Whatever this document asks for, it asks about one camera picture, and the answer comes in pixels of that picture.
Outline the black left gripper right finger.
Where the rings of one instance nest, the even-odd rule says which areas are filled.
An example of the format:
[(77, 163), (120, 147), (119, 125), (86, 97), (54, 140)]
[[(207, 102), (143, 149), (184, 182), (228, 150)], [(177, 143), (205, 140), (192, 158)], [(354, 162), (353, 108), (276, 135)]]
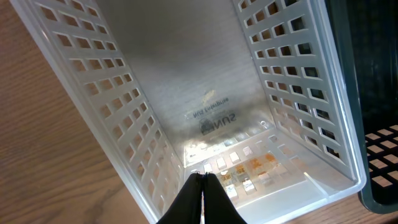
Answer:
[(206, 224), (246, 224), (236, 211), (216, 175), (205, 174), (203, 195)]

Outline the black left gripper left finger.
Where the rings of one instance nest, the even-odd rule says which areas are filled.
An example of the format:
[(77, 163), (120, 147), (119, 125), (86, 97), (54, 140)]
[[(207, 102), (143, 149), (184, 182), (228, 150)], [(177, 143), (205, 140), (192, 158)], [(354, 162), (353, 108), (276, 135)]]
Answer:
[(157, 224), (199, 224), (201, 222), (203, 178), (202, 174), (191, 174)]

